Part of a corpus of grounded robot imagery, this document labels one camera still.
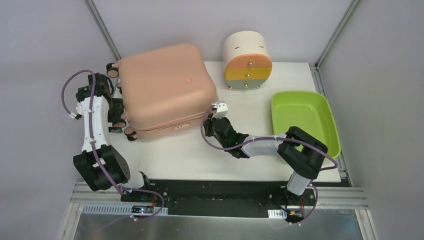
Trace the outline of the pink hard-shell suitcase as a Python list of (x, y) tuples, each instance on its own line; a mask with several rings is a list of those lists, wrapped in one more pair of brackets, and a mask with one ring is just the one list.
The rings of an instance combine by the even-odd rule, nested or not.
[(106, 74), (119, 78), (129, 141), (198, 126), (219, 100), (201, 51), (192, 43), (126, 56), (108, 63)]

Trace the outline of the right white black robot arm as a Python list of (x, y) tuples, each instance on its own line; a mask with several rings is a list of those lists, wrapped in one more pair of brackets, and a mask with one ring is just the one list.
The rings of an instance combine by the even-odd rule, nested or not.
[(254, 136), (234, 130), (228, 118), (209, 115), (203, 121), (202, 137), (214, 137), (220, 144), (217, 149), (237, 159), (257, 156), (282, 158), (293, 170), (286, 187), (284, 200), (296, 205), (304, 198), (307, 186), (315, 180), (328, 156), (328, 147), (297, 126), (289, 127), (280, 135)]

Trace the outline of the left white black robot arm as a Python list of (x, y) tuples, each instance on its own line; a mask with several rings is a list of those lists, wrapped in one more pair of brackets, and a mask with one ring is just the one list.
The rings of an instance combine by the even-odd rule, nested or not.
[(89, 73), (87, 77), (88, 84), (77, 90), (77, 107), (72, 113), (72, 117), (84, 121), (81, 153), (73, 157), (73, 164), (92, 191), (134, 188), (134, 197), (147, 202), (153, 195), (148, 177), (141, 171), (130, 170), (109, 136), (122, 133), (127, 124), (123, 100), (112, 96), (112, 81), (108, 76)]

